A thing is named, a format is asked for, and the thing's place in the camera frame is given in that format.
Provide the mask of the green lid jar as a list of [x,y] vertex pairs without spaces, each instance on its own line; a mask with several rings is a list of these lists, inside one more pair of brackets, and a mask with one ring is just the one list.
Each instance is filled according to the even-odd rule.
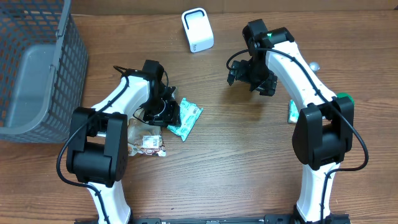
[[338,98],[345,98],[345,97],[347,97],[347,98],[350,99],[350,101],[352,102],[352,104],[355,104],[353,97],[352,97],[351,95],[349,95],[348,93],[341,92],[341,93],[337,93],[336,96],[337,96]]

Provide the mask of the small Kleenex tissue pack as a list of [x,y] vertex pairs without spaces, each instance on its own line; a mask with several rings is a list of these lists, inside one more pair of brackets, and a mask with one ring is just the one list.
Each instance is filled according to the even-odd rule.
[[298,118],[299,118],[299,111],[296,107],[296,104],[294,103],[293,100],[290,100],[289,107],[288,107],[287,122],[294,124],[298,121]]

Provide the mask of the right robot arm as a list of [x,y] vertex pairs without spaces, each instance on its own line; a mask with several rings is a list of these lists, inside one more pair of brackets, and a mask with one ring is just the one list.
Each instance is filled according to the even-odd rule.
[[291,215],[266,215],[266,223],[350,223],[330,212],[334,170],[351,150],[354,104],[338,98],[314,74],[293,35],[281,27],[268,30],[262,19],[248,22],[243,38],[250,60],[227,61],[227,82],[242,81],[251,91],[273,96],[281,82],[299,111],[292,146],[303,165],[299,199]]

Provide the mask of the teal tissue pack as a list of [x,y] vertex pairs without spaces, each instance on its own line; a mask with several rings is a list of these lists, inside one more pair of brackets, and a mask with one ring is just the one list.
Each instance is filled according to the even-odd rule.
[[196,104],[187,101],[186,98],[182,98],[180,103],[181,125],[168,125],[167,129],[177,136],[180,136],[182,141],[185,142],[202,112],[203,108],[199,108]]

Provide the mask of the clear bottle with silver cap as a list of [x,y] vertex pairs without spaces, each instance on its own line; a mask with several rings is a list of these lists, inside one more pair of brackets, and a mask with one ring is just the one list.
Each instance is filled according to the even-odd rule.
[[317,73],[320,70],[320,66],[317,62],[310,62],[308,65],[314,73]]

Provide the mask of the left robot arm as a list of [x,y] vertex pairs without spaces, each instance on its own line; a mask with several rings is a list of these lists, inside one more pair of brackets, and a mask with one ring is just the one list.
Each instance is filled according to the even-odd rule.
[[115,66],[121,82],[102,102],[91,108],[77,107],[72,113],[69,137],[60,151],[66,155],[66,179],[56,165],[59,178],[89,190],[98,212],[97,223],[132,223],[121,179],[128,163],[128,121],[143,110],[141,122],[166,128],[180,126],[180,107],[174,86],[162,78],[160,62],[146,60],[140,70]]

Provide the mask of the brown snack packet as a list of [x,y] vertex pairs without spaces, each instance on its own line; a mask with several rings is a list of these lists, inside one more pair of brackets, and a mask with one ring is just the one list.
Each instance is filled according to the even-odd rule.
[[162,131],[159,126],[150,126],[136,119],[143,119],[144,110],[139,108],[129,119],[127,145],[130,154],[153,154],[164,151]]

